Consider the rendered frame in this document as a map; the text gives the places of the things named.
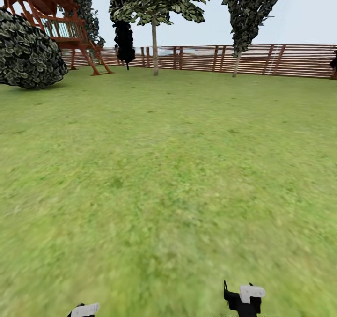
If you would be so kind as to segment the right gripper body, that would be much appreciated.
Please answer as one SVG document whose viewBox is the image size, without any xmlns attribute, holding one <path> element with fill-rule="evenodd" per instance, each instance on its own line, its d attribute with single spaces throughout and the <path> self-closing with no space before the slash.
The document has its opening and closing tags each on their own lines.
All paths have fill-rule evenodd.
<svg viewBox="0 0 337 317">
<path fill-rule="evenodd" d="M 228 292 L 229 308 L 231 310 L 237 310 L 239 317 L 245 317 L 245 315 L 251 315 L 257 317 L 257 314 L 261 314 L 261 299 L 259 297 L 250 297 L 249 303 L 242 303 L 239 293 Z"/>
</svg>

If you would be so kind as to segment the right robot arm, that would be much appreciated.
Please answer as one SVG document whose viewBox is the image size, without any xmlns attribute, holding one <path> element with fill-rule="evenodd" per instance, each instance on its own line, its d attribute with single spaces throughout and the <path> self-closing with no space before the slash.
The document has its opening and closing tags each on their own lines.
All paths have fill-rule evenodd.
<svg viewBox="0 0 337 317">
<path fill-rule="evenodd" d="M 229 308 L 237 310 L 239 317 L 257 317 L 261 314 L 261 299 L 265 297 L 265 289 L 249 285 L 240 285 L 240 293 L 232 293 L 224 287 L 224 299 L 229 301 Z"/>
</svg>

